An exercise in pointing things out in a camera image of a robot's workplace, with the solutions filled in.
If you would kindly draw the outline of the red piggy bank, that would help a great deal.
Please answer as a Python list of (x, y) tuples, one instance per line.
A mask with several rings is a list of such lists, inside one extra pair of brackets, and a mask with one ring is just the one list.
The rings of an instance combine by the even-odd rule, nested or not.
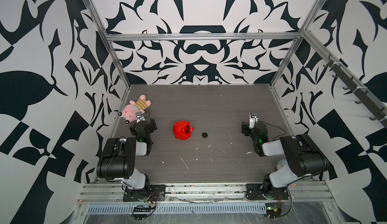
[(178, 121), (174, 123), (173, 133), (176, 139), (187, 140), (191, 137), (193, 132), (193, 127), (189, 122)]

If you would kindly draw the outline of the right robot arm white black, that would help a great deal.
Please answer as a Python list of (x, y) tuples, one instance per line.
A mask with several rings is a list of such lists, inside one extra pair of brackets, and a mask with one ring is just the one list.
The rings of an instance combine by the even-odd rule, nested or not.
[(254, 151), (260, 157), (285, 157), (285, 164), (264, 177), (262, 194), (284, 189), (303, 177), (320, 175), (330, 167), (327, 157), (308, 134), (281, 136), (268, 141), (267, 126), (261, 121), (253, 126), (242, 123), (241, 133), (252, 139)]

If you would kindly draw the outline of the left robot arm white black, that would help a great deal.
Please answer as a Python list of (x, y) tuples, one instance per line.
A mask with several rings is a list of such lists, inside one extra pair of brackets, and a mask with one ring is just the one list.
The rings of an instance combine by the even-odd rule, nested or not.
[(96, 174), (107, 182), (120, 182), (127, 191), (150, 192), (149, 177), (135, 167), (137, 156), (147, 156), (152, 148), (151, 133), (157, 129), (154, 119), (139, 120), (130, 127), (131, 137), (109, 138), (97, 164)]

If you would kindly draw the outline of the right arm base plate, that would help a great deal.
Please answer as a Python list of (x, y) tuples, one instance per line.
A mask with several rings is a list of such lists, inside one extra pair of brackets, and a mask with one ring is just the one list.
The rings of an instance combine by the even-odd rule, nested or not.
[(267, 183), (249, 183), (246, 184), (245, 197), (248, 200), (288, 200), (289, 191), (285, 187), (275, 188)]

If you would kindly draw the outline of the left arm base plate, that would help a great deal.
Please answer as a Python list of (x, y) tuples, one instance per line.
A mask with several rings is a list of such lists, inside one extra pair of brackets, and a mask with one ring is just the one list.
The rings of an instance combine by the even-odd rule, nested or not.
[(123, 202), (159, 201), (165, 197), (166, 185), (146, 185), (141, 190), (125, 187)]

